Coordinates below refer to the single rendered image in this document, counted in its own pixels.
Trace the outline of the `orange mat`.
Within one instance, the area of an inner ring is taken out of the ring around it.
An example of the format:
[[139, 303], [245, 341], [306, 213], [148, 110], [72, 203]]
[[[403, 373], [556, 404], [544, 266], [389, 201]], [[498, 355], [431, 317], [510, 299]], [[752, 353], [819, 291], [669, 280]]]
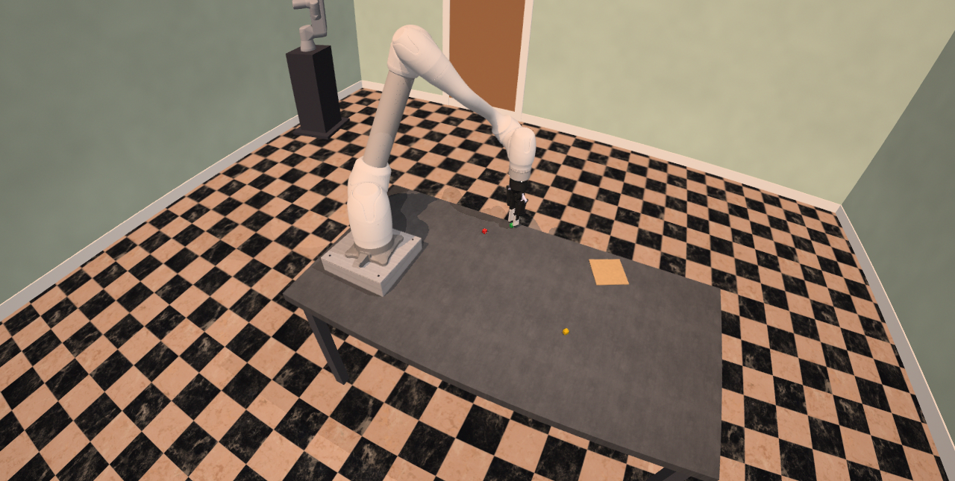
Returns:
[[588, 260], [596, 285], [630, 285], [620, 260]]

